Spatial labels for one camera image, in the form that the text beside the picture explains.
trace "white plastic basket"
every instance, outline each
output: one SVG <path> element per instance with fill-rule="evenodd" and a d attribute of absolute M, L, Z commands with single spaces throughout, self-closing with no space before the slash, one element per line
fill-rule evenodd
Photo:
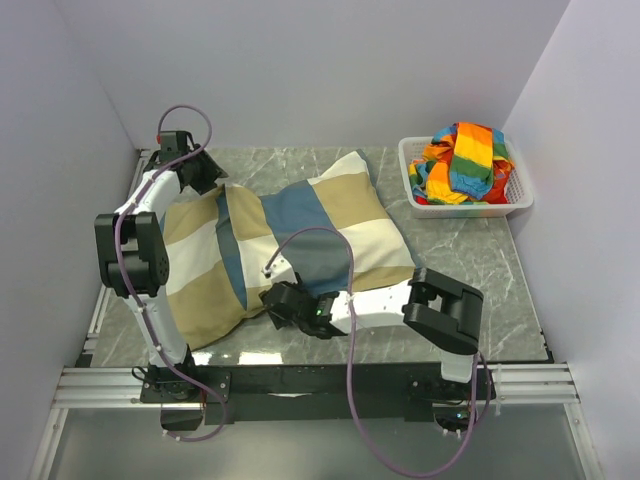
<path fill-rule="evenodd" d="M 505 196 L 509 203 L 500 205 L 420 205 L 413 199 L 409 184 L 409 164 L 416 158 L 422 158 L 424 147 L 433 137 L 408 137 L 398 144 L 398 160 L 402 170 L 402 182 L 409 198 L 413 216 L 417 218 L 455 218 L 455 217 L 503 217 L 521 208 L 533 204 L 533 191 L 524 162 L 516 156 L 513 145 L 507 140 L 507 150 L 515 163 L 515 169 L 509 176 Z"/>

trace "gray marble table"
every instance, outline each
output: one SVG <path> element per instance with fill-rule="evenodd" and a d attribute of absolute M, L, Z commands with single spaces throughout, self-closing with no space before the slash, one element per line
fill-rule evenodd
<path fill-rule="evenodd" d="M 353 148 L 212 149 L 234 182 L 258 195 L 317 176 Z M 363 148 L 382 205 L 404 235 L 419 266 L 469 283 L 485 294 L 480 348 L 491 361 L 547 359 L 544 337 L 505 218 L 414 219 L 395 148 Z M 109 292 L 93 367 L 146 365 L 136 321 Z M 357 333 L 357 362 L 437 361 L 435 347 L 406 327 Z M 296 329 L 275 330 L 266 315 L 245 320 L 225 338 L 194 352 L 198 364 L 344 363 L 347 337 L 319 340 Z"/>

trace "rainbow striped fabric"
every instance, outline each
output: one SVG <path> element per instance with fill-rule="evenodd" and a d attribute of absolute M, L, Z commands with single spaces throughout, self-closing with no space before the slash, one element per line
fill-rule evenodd
<path fill-rule="evenodd" d="M 507 203 L 512 169 L 501 131 L 460 122 L 433 137 L 409 165 L 409 181 L 420 204 Z"/>

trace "beige fabric panel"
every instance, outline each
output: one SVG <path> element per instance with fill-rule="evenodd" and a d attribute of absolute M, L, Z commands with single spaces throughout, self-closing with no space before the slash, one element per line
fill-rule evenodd
<path fill-rule="evenodd" d="M 341 228 L 355 255 L 355 271 L 377 267 L 413 267 L 402 235 L 390 218 L 369 220 Z"/>
<path fill-rule="evenodd" d="M 356 273 L 353 279 L 353 291 L 363 292 L 395 285 L 413 277 L 414 267 L 377 267 L 368 272 Z"/>
<path fill-rule="evenodd" d="M 192 350 L 222 338 L 246 315 L 222 262 L 168 299 L 178 330 Z"/>
<path fill-rule="evenodd" d="M 164 219 L 164 243 L 170 245 L 187 238 L 205 223 L 218 219 L 216 198 L 222 187 L 188 203 L 177 203 L 167 210 Z"/>
<path fill-rule="evenodd" d="M 389 218 L 366 172 L 329 178 L 314 184 L 313 189 L 338 230 Z"/>
<path fill-rule="evenodd" d="M 260 198 L 240 185 L 227 187 L 227 204 L 232 219 L 233 236 L 238 242 L 272 235 Z"/>

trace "pillow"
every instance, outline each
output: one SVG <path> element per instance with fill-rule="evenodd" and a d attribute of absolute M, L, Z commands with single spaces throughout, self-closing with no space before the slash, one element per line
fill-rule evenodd
<path fill-rule="evenodd" d="M 258 197 L 243 186 L 226 184 L 167 211 L 167 296 L 192 349 L 218 340 L 263 310 L 258 295 L 270 283 L 262 267 L 293 232 L 312 226 L 335 228 L 348 239 L 355 257 L 355 291 L 411 278 L 411 255 L 380 205 L 361 152 L 275 195 Z M 346 288 L 348 259 L 337 236 L 304 233 L 283 255 L 314 295 Z"/>

